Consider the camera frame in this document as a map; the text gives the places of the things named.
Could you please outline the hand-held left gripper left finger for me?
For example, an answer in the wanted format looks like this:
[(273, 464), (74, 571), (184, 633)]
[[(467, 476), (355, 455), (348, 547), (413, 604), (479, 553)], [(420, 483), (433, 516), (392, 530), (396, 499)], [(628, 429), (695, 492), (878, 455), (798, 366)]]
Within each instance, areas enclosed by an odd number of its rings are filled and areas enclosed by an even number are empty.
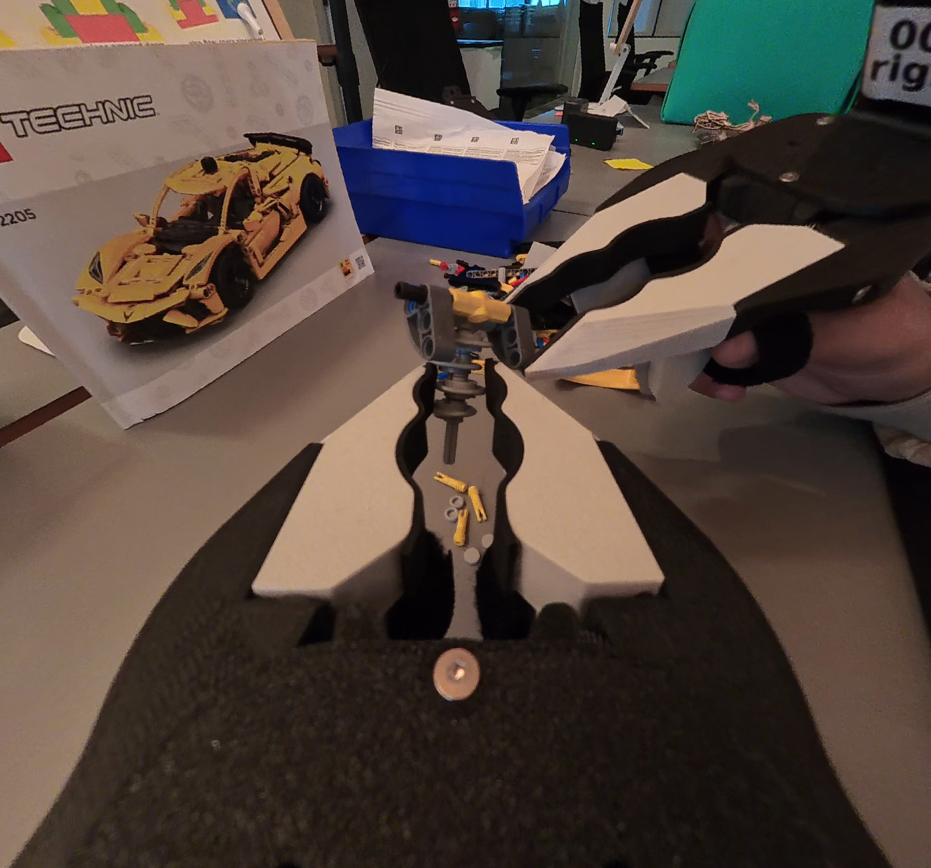
[(428, 445), (437, 369), (417, 367), (323, 441), (252, 592), (357, 605), (396, 639), (440, 639), (451, 622), (451, 559), (425, 526), (413, 474)]

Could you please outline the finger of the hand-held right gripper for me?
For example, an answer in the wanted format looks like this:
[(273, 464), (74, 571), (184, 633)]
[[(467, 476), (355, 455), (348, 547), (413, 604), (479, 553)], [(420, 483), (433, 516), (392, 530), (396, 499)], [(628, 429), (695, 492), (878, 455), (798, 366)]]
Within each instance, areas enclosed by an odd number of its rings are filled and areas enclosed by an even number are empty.
[(519, 287), (509, 300), (527, 314), (565, 297), (578, 316), (624, 317), (622, 308), (650, 280), (676, 276), (711, 260), (719, 249), (719, 216), (707, 185), (672, 176), (599, 211)]
[(738, 228), (701, 266), (651, 280), (629, 300), (583, 315), (525, 376), (583, 375), (710, 349), (725, 340), (739, 301), (843, 248), (808, 227)]

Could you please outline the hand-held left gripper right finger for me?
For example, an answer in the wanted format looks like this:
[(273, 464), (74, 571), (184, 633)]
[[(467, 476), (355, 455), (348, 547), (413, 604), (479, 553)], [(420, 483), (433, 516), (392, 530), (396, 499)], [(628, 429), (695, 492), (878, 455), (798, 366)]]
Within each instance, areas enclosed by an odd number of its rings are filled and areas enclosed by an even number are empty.
[(505, 471), (476, 583), (486, 639), (526, 637), (538, 611), (657, 595), (665, 576), (588, 428), (500, 364), (485, 367), (493, 454)]

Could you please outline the grey toy brick assembly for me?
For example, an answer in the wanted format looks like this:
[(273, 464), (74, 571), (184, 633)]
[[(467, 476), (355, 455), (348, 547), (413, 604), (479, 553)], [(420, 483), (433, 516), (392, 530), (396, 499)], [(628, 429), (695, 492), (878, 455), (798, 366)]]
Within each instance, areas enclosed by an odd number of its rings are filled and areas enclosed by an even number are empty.
[(439, 383), (444, 397), (434, 413), (446, 423), (443, 461), (454, 464), (459, 427), (476, 414), (470, 401), (485, 393), (473, 377), (481, 354), (492, 350), (505, 366), (525, 369), (539, 351), (530, 314), (480, 290), (399, 281), (394, 296), (405, 304), (413, 343), (422, 357), (448, 374)]

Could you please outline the person's right forearm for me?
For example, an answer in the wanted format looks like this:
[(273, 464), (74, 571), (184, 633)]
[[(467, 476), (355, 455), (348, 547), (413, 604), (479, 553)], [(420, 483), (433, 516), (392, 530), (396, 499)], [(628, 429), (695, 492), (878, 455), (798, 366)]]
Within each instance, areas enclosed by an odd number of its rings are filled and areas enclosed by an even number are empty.
[(886, 454), (930, 467), (930, 392), (891, 404), (844, 404), (817, 409), (871, 423)]

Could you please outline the grey desk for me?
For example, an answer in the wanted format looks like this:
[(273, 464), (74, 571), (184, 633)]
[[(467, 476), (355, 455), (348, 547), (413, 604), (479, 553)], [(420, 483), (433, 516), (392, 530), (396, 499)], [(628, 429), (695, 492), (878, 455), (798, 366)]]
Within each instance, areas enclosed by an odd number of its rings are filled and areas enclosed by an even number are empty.
[[(2, 447), (2, 866), (66, 781), (169, 583), (306, 443), (415, 364), (376, 273), (175, 409), (129, 430), (88, 400)], [(896, 866), (924, 866), (922, 615), (870, 432), (771, 390), (678, 405), (545, 387), (716, 544), (778, 633), (825, 745)]]

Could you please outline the person's right hand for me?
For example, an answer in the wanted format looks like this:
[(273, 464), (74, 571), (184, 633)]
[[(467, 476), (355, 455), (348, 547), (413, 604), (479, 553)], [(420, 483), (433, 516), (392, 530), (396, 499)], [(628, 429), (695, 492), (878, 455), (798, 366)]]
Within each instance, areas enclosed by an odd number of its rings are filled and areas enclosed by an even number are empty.
[(895, 404), (930, 388), (930, 297), (912, 274), (861, 307), (809, 315), (813, 347), (805, 368), (776, 381), (816, 405)]

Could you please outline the small black box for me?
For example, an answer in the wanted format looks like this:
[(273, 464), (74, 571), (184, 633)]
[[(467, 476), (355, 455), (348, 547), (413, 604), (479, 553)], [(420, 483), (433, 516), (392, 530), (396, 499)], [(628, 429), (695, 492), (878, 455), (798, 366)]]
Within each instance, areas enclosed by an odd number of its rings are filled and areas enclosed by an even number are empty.
[(562, 124), (568, 130), (572, 144), (601, 152), (610, 152), (618, 137), (617, 116), (592, 112), (584, 99), (566, 98)]

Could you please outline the teal folding bin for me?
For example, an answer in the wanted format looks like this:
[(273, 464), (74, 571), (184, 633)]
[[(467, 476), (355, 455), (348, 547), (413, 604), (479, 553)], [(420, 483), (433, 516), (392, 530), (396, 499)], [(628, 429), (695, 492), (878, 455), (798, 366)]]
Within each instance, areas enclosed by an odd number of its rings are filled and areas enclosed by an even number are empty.
[(847, 112), (860, 84), (875, 0), (693, 0), (661, 107), (691, 126), (751, 101), (773, 120)]

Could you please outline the pile of toy bricks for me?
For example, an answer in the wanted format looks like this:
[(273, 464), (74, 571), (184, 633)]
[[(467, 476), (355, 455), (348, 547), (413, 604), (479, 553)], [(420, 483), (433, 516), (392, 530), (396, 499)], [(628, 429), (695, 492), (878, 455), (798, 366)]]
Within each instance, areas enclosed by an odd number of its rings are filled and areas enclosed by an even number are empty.
[[(518, 254), (503, 266), (493, 268), (472, 263), (463, 259), (446, 261), (430, 258), (429, 264), (442, 271), (451, 287), (467, 290), (479, 290), (494, 294), (497, 299), (512, 292), (519, 283), (529, 276), (534, 268), (528, 266), (528, 259), (539, 260), (551, 254), (555, 247), (544, 243), (526, 243), (530, 250)], [(596, 388), (618, 390), (628, 393), (644, 394), (633, 367), (611, 369), (580, 376), (564, 377), (563, 380)]]

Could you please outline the blue storage bin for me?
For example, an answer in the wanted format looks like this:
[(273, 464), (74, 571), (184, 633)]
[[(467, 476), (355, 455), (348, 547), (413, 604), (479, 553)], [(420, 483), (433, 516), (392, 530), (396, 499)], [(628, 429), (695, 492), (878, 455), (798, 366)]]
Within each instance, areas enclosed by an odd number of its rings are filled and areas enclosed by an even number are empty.
[(372, 147), (371, 120), (332, 132), (363, 234), (491, 257), (510, 257), (565, 195), (571, 177), (569, 131), (552, 123), (502, 122), (514, 135), (553, 133), (565, 156), (554, 179), (525, 204), (515, 164)]

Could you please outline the blue bin with papers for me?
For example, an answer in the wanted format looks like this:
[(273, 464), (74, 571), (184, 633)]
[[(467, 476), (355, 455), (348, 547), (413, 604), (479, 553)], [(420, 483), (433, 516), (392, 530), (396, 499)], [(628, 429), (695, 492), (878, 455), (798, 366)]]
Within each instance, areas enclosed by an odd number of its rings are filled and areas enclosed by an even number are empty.
[(468, 157), (515, 164), (529, 203), (567, 164), (554, 134), (510, 128), (469, 111), (381, 88), (374, 92), (372, 145), (389, 151)]

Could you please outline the white instruction booklet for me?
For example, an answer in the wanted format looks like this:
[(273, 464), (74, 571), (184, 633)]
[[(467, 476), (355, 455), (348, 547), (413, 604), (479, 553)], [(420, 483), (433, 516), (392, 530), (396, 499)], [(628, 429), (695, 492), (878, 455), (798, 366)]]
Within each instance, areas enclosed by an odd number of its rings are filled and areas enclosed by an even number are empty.
[(4, 50), (2, 299), (122, 428), (362, 280), (309, 41)]

